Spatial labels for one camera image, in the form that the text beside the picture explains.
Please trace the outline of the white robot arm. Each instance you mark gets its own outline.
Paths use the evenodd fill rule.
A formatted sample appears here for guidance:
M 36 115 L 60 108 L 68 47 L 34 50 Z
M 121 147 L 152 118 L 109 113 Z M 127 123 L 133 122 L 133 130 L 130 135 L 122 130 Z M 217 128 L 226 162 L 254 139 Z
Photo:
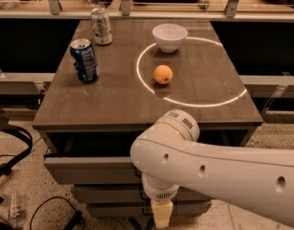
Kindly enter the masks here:
M 133 142 L 130 157 L 150 198 L 181 186 L 294 228 L 294 149 L 202 144 L 187 112 L 163 115 Z

